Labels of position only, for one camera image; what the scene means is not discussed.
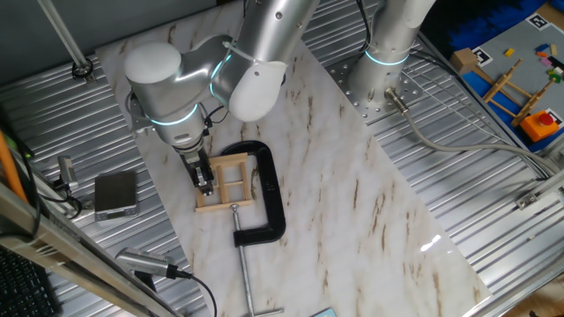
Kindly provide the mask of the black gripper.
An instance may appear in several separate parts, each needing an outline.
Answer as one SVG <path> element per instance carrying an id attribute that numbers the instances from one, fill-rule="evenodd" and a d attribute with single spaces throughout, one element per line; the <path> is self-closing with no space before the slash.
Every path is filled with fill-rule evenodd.
<path id="1" fill-rule="evenodd" d="M 190 178 L 198 181 L 197 188 L 202 195 L 208 196 L 213 190 L 214 174 L 204 148 L 198 151 L 181 151 L 180 156 Z"/>

